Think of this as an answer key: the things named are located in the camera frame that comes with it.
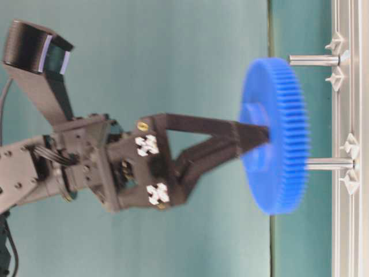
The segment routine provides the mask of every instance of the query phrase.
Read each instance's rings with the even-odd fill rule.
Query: black cable
[[[3,113],[4,113],[4,104],[5,104],[5,99],[6,99],[7,93],[9,92],[9,88],[12,82],[13,82],[12,78],[9,78],[7,80],[5,87],[2,90],[2,93],[0,96],[0,146],[2,146],[2,118],[3,118]]]
[[[4,222],[4,227],[5,227],[5,230],[6,230],[6,233],[7,233],[7,238],[10,242],[10,246],[12,247],[13,253],[14,253],[15,266],[14,266],[14,271],[13,271],[12,277],[16,277],[17,273],[18,273],[18,268],[19,268],[19,256],[18,256],[18,251],[17,251],[17,248],[16,248],[16,244],[14,243],[12,233],[10,232],[9,225],[8,225],[6,219],[5,219],[5,222]]]
[[[13,79],[9,78],[5,84],[4,89],[2,90],[1,96],[0,96],[0,147],[2,146],[2,118],[3,118],[3,114],[4,114],[4,104],[5,104],[5,99],[7,96],[7,93],[9,92],[9,88],[10,85],[12,84]],[[12,233],[10,232],[10,228],[9,225],[7,223],[6,218],[4,219],[4,228],[6,231],[6,235],[7,238],[10,242],[10,246],[12,247],[13,253],[14,253],[14,261],[15,261],[15,265],[14,265],[14,271],[13,271],[13,275],[12,277],[16,277],[17,273],[18,273],[18,268],[19,268],[19,256],[18,256],[18,251],[16,248],[16,244],[14,243],[13,237],[12,237]]]

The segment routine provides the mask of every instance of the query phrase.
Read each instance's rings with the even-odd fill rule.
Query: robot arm
[[[3,65],[54,132],[0,148],[0,213],[89,188],[108,211],[183,204],[202,174],[269,141],[268,129],[175,114],[124,132],[108,115],[74,118],[63,82],[73,46],[52,30],[13,21]],[[171,156],[167,130],[211,136]],[[126,184],[129,179],[134,187]]]

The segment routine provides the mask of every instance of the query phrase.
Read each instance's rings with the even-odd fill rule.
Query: gear teeth
[[[277,200],[280,212],[291,212],[300,203],[308,178],[309,132],[304,97],[299,82],[285,62],[266,60],[277,89],[283,127],[283,178]]]

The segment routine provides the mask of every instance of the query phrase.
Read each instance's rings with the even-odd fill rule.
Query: brass screw
[[[149,130],[149,125],[142,121],[139,121],[139,123],[137,123],[137,128],[140,131],[146,132],[147,130]]]
[[[165,205],[163,203],[160,203],[157,205],[158,209],[165,209]]]

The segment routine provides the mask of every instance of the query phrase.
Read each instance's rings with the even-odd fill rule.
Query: screw
[[[142,121],[139,121],[139,123],[137,123],[137,128],[140,131],[146,132],[147,130],[149,130],[149,125]]]
[[[160,203],[157,205],[158,209],[165,209],[165,205],[163,203]]]
[[[83,167],[83,172],[84,173],[87,173],[87,172],[89,172],[90,171],[90,167],[89,166],[84,166]]]

